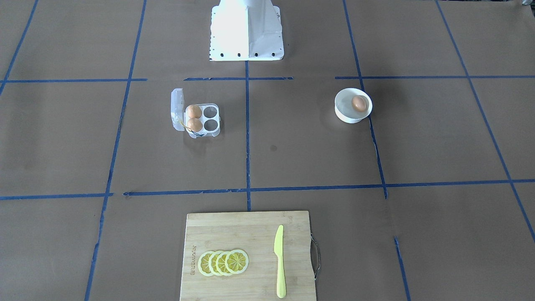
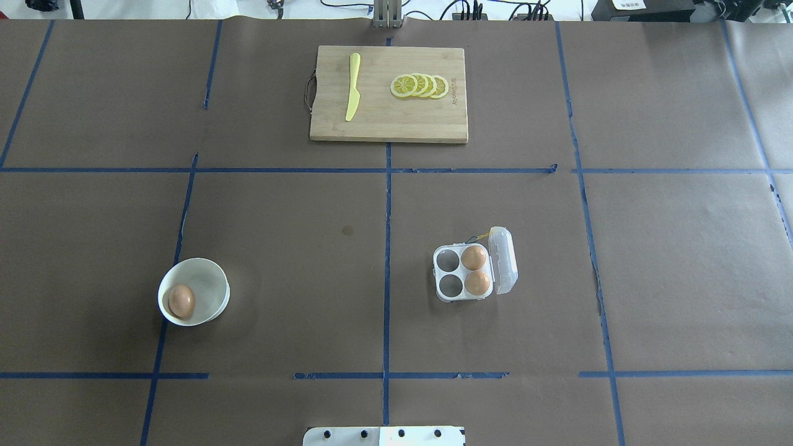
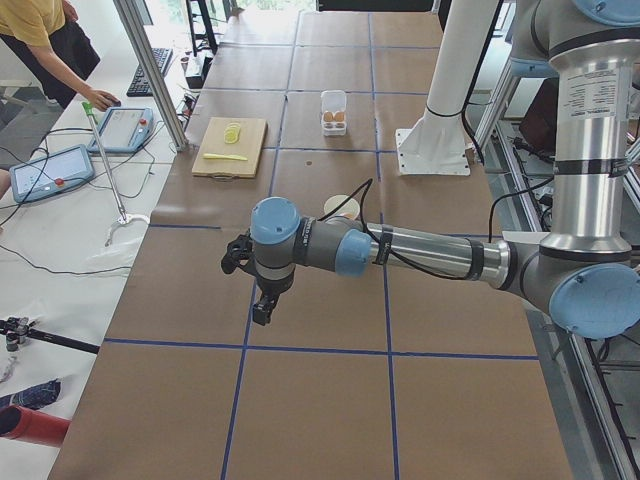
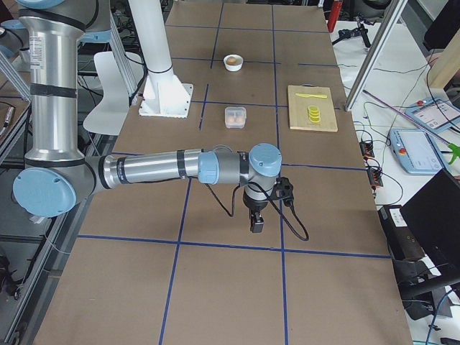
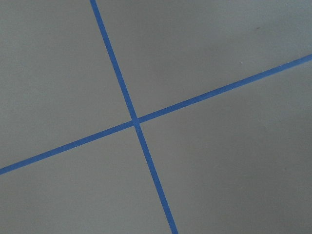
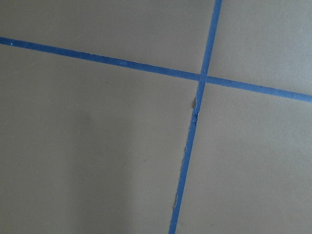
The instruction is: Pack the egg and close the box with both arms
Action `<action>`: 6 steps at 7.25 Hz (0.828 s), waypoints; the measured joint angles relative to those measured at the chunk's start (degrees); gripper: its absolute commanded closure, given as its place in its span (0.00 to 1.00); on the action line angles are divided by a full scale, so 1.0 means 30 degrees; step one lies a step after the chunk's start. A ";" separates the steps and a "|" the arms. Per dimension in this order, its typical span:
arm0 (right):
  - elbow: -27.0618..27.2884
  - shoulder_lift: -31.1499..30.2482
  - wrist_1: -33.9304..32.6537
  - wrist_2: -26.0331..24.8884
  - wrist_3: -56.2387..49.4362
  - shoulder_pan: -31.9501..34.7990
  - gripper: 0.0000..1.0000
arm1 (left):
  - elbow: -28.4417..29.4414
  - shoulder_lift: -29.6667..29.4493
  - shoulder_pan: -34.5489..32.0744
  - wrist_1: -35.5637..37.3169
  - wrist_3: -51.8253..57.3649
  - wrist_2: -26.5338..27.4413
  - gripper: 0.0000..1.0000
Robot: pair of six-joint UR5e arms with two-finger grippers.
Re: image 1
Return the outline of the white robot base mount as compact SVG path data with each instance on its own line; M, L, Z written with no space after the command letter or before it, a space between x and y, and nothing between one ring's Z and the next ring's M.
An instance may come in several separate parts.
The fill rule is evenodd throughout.
M271 0L221 0L211 10L211 61L284 58L280 8Z

